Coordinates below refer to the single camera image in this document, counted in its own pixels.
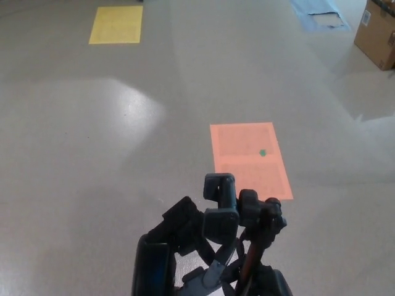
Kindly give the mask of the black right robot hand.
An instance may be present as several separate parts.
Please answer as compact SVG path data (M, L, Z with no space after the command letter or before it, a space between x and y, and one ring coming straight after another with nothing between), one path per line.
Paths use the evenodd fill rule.
M236 242L238 258L225 268L220 278L220 286L224 295L293 295L281 271L262 263L258 264L252 278L247 281L247 287L237 292L231 283L239 282L241 279L246 254L243 242L240 239Z

